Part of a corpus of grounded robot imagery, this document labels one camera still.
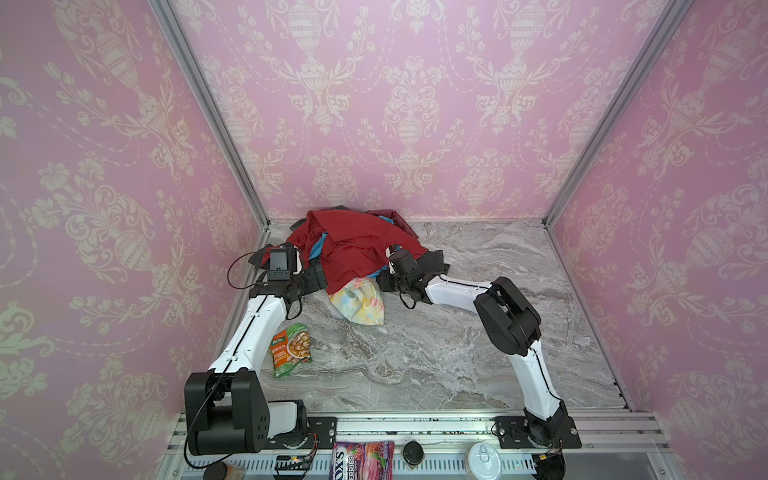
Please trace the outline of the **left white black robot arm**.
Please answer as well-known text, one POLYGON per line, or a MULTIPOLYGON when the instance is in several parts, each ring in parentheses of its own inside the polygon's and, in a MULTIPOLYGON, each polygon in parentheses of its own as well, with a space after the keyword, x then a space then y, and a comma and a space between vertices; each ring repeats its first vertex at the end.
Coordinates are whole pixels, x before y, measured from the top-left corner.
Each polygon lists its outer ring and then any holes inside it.
POLYGON ((324 289, 327 282, 313 267, 292 273, 269 270, 266 277, 250 289, 241 320, 221 354, 208 370, 190 374, 184 385, 188 454, 312 447, 304 403, 269 402, 259 372, 291 304, 324 289))

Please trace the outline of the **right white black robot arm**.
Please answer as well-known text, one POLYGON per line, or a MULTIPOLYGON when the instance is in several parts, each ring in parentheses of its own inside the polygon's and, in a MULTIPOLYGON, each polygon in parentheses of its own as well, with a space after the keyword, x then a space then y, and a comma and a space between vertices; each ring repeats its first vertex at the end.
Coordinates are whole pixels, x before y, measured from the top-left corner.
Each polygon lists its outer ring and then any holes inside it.
POLYGON ((563 447, 570 416, 546 366, 541 317, 512 280, 504 276, 491 282, 452 278, 437 251, 415 258, 404 247, 394 245, 387 250, 387 259, 389 272, 379 275, 382 289, 396 292, 407 308, 421 302, 477 314, 492 345, 509 358, 522 390, 523 430, 537 446, 563 447))

